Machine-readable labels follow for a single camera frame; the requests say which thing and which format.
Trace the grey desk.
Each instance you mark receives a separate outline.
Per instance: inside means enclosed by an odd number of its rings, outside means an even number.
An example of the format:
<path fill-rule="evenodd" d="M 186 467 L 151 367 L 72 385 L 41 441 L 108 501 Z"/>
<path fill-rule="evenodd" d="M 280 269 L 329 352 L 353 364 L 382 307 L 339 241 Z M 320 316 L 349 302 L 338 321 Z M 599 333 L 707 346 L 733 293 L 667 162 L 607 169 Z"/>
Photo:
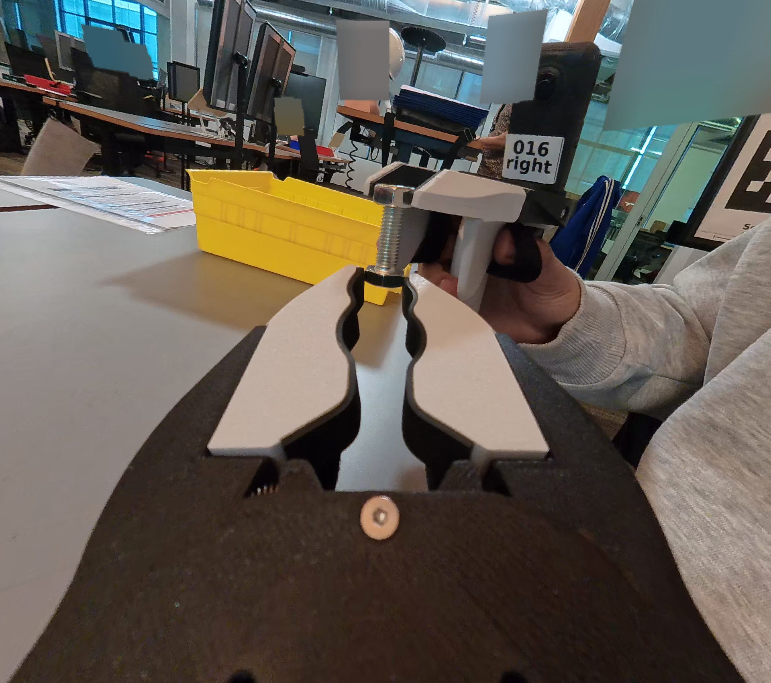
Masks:
<path fill-rule="evenodd" d="M 130 459 L 307 289 L 70 210 L 2 213 L 1 679 L 49 622 Z"/>

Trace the stack of blue folders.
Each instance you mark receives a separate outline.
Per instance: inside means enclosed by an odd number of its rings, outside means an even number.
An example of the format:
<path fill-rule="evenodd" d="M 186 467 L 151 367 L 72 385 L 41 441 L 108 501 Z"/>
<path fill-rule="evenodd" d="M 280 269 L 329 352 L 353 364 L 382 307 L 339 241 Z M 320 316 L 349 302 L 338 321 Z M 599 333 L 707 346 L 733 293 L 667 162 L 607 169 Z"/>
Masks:
<path fill-rule="evenodd" d="M 474 106 L 408 85 L 401 86 L 392 102 L 396 109 L 433 116 L 472 130 L 478 129 L 489 113 L 489 110 L 481 106 Z"/>

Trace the silver hex bolt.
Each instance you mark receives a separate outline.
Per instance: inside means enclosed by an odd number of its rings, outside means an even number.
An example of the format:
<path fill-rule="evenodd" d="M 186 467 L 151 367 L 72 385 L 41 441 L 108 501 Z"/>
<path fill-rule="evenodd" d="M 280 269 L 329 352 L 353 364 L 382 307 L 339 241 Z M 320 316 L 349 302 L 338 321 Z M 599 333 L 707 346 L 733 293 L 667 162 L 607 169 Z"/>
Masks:
<path fill-rule="evenodd" d="M 377 243 L 375 265 L 370 270 L 383 276 L 396 275 L 400 255 L 400 240 L 406 212 L 412 207 L 412 189 L 409 187 L 378 183 L 374 187 L 373 200 L 382 208 L 381 226 Z"/>

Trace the wooden standing desk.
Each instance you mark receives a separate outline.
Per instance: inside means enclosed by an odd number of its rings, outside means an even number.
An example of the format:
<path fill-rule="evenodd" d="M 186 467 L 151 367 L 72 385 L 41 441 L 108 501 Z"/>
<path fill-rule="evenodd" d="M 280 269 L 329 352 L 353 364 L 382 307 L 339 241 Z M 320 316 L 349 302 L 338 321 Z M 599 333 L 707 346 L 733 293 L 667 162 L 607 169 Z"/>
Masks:
<path fill-rule="evenodd" d="M 473 162 L 484 148 L 473 132 L 446 132 L 405 121 L 392 113 L 384 116 L 358 107 L 338 106 L 338 114 L 351 122 L 350 138 L 380 151 L 381 165 L 394 161 L 409 163 L 414 153 L 419 166 L 427 168 L 435 159 L 441 168 L 451 168 L 457 160 Z"/>

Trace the laminated paper sheet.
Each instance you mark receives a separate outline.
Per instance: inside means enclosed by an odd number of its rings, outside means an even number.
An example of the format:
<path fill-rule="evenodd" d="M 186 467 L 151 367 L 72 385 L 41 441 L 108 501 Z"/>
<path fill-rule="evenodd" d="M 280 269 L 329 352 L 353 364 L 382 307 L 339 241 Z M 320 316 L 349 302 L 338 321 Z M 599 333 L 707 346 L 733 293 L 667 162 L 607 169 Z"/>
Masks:
<path fill-rule="evenodd" d="M 190 199 L 116 177 L 2 177 L 2 189 L 144 234 L 196 226 Z"/>

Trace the person's right hand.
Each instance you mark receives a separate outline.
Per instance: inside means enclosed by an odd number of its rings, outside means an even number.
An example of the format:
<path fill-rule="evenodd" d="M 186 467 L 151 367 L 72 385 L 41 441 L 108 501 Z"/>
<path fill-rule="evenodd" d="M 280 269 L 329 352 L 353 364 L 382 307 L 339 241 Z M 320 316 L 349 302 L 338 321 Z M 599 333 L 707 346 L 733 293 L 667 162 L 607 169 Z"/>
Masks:
<path fill-rule="evenodd" d="M 581 305 L 581 280 L 554 255 L 550 245 L 536 240 L 541 253 L 541 274 L 533 282 L 519 283 L 494 275 L 487 283 L 479 316 L 497 333 L 520 344 L 546 344 L 570 321 Z M 417 273 L 452 296 L 457 279 L 449 272 L 455 240 L 448 240 L 439 261 L 419 264 Z M 516 258 L 513 234 L 502 228 L 493 250 L 496 264 L 509 266 Z"/>

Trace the large black monitor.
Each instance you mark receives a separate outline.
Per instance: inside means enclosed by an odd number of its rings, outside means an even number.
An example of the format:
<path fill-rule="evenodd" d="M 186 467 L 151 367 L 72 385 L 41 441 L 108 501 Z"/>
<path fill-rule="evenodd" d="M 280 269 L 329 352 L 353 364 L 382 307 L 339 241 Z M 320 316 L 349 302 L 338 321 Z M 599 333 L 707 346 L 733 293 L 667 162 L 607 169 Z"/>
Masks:
<path fill-rule="evenodd" d="M 273 123 L 275 100 L 284 95 L 294 64 L 295 49 L 275 29 L 263 22 L 248 68 L 245 113 L 252 120 Z"/>
<path fill-rule="evenodd" d="M 249 0 L 214 0 L 202 91 L 207 105 L 236 113 L 257 16 Z"/>

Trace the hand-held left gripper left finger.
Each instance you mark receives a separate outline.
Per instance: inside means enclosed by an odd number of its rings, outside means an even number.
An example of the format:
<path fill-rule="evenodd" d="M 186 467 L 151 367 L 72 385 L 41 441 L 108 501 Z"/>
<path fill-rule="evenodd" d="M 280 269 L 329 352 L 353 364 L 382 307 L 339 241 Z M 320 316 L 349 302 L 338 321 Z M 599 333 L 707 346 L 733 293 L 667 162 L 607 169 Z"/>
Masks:
<path fill-rule="evenodd" d="M 269 320 L 207 444 L 211 455 L 288 458 L 301 437 L 356 403 L 363 288 L 362 268 L 344 266 Z"/>

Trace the marker poster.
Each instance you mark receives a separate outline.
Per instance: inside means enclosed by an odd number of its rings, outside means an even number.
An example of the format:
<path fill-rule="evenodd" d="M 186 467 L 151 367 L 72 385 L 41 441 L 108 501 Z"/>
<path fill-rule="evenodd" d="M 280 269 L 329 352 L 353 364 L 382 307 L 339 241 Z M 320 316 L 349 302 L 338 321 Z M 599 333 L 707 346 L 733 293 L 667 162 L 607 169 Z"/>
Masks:
<path fill-rule="evenodd" d="M 712 251 L 769 219 L 770 115 L 743 119 L 686 224 L 681 245 Z"/>

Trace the long wooden office desk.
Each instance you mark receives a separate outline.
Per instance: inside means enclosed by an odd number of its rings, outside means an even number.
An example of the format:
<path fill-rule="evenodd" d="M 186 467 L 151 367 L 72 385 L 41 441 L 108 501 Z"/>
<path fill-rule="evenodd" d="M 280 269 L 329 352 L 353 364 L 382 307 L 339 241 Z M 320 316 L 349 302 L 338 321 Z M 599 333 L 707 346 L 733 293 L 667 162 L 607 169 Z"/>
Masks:
<path fill-rule="evenodd" d="M 115 129 L 142 133 L 163 140 L 165 151 L 181 155 L 203 156 L 206 153 L 223 153 L 226 157 L 235 148 L 232 139 L 206 133 L 194 126 L 185 126 L 174 122 L 165 122 L 147 116 L 108 110 L 78 103 L 72 98 L 58 96 L 51 90 L 41 89 L 26 83 L 2 78 L 3 93 L 37 96 L 42 103 L 56 112 L 65 112 L 81 120 L 109 123 Z"/>

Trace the dark desktop monitor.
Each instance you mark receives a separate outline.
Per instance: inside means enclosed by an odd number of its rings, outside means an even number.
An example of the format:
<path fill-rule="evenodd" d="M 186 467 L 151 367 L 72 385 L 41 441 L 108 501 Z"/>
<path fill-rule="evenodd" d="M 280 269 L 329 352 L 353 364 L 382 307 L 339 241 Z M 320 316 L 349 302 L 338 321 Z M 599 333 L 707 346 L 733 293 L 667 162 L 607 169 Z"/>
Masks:
<path fill-rule="evenodd" d="M 287 97 L 302 103 L 304 127 L 316 132 L 322 120 L 325 86 L 323 78 L 292 72 L 285 92 Z"/>

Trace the person's right forearm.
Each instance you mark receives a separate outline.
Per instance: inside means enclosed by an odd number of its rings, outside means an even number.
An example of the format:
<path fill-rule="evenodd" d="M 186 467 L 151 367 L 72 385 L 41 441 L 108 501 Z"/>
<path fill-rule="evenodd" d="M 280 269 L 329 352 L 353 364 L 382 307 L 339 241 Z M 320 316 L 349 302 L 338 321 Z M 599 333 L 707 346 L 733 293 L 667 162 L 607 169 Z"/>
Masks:
<path fill-rule="evenodd" d="M 577 313 L 528 354 L 577 399 L 665 419 L 769 414 L 769 221 L 720 245 L 672 285 L 582 282 Z"/>

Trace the blue drawstring bag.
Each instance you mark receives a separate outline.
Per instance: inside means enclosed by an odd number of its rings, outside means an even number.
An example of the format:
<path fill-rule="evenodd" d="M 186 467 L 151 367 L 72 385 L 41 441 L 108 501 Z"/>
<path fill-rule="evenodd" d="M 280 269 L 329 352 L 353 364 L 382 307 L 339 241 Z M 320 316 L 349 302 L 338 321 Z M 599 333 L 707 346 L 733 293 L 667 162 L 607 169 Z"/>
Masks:
<path fill-rule="evenodd" d="M 577 201 L 571 219 L 551 239 L 556 258 L 580 277 L 587 277 L 612 221 L 612 213 L 622 197 L 621 184 L 610 177 L 599 177 Z"/>

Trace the small black monitor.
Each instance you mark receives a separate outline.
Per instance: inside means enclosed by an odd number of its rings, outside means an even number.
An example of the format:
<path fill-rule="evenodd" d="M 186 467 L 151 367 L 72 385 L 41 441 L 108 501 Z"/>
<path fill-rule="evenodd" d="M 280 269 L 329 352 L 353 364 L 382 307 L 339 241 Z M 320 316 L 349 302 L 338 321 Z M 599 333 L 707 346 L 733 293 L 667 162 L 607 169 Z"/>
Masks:
<path fill-rule="evenodd" d="M 167 62 L 167 95 L 188 103 L 200 90 L 200 68 L 180 61 Z"/>

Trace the yellow plastic bin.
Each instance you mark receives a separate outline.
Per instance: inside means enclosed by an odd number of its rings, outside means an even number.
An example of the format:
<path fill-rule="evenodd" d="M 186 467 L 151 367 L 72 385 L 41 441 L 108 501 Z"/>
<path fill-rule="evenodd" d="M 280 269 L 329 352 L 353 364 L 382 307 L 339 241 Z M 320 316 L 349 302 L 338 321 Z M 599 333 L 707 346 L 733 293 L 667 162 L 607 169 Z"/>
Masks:
<path fill-rule="evenodd" d="M 189 169 L 199 248 L 316 284 L 375 262 L 382 208 L 339 186 L 267 171 Z"/>

